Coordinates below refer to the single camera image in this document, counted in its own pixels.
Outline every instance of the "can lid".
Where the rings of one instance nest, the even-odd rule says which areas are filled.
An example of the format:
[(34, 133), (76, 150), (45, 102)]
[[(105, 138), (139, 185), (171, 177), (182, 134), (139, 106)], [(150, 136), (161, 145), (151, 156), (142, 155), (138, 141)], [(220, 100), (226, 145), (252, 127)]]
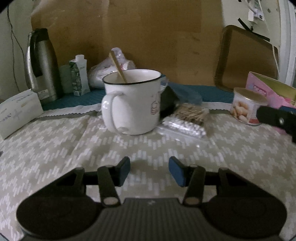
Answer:
[(245, 97), (249, 100), (252, 100), (252, 101), (260, 103), (260, 104), (267, 104), (268, 103), (268, 99), (265, 96), (255, 92), (255, 91), (247, 90), (246, 88), (236, 87), (236, 88), (234, 88), (234, 94), (236, 94), (236, 93), (242, 95), (243, 97)]

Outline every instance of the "mug print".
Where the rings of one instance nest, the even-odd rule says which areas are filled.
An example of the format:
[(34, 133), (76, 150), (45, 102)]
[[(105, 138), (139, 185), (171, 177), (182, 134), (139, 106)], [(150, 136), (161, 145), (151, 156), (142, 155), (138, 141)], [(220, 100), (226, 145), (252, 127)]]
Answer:
[(233, 105), (230, 110), (230, 114), (234, 118), (247, 123), (248, 122), (247, 116), (249, 111), (250, 111), (250, 107), (247, 103), (243, 101), (237, 101), (237, 102), (233, 102)]
[(151, 104), (151, 114), (155, 115), (160, 110), (160, 91), (156, 94), (156, 100), (152, 102)]

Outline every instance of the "patterned tablecloth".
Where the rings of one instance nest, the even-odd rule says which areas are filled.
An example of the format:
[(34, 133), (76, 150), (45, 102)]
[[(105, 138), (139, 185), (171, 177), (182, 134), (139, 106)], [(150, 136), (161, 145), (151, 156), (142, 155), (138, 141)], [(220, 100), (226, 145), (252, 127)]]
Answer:
[[(59, 176), (77, 166), (94, 171), (99, 166), (131, 159), (131, 172), (121, 188), (125, 197), (178, 197), (178, 187), (168, 171), (168, 159), (176, 156), (186, 164), (207, 171), (229, 167), (278, 197), (288, 211), (281, 232), (284, 240), (296, 233), (296, 146), (289, 136), (272, 127), (247, 126), (230, 115), (210, 115), (210, 140), (181, 143), (151, 132), (141, 136), (118, 136), (106, 130), (101, 117), (83, 116), (36, 120), (0, 143), (0, 232), (9, 240), (22, 237), (15, 219), (18, 204)], [(87, 194), (99, 200), (97, 187)], [(204, 201), (215, 195), (205, 188)]]

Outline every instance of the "wooden spoon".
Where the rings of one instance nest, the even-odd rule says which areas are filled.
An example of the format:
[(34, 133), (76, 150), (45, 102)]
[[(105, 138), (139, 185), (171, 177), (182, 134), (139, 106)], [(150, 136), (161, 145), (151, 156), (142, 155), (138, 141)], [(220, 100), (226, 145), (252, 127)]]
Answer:
[(117, 58), (116, 58), (116, 56), (115, 56), (115, 54), (114, 54), (114, 52), (112, 50), (110, 51), (109, 56), (113, 60), (113, 63), (116, 66), (120, 77), (123, 79), (123, 82), (127, 83), (127, 80), (126, 80), (126, 78), (125, 78), (125, 76), (123, 74), (123, 71), (121, 70), (120, 65), (119, 65), (119, 63), (117, 61)]

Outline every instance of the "plastic packet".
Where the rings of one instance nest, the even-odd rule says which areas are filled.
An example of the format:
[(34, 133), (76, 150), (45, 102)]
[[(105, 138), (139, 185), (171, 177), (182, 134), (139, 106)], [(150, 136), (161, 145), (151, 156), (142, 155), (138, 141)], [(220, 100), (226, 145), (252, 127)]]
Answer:
[[(127, 60), (120, 48), (113, 48), (112, 51), (114, 51), (122, 70), (136, 69), (134, 62)], [(103, 77), (113, 72), (117, 72), (117, 69), (113, 61), (108, 57), (90, 69), (88, 73), (89, 86), (104, 89)]]
[(169, 134), (175, 139), (200, 139), (206, 136), (205, 122), (209, 109), (199, 105), (180, 104), (173, 114), (162, 119), (156, 131), (160, 134)]
[(164, 89), (168, 86), (168, 78), (162, 74), (161, 77), (160, 77), (160, 91), (164, 91)]
[(168, 82), (168, 86), (172, 88), (182, 103), (202, 104), (202, 96), (191, 85)]

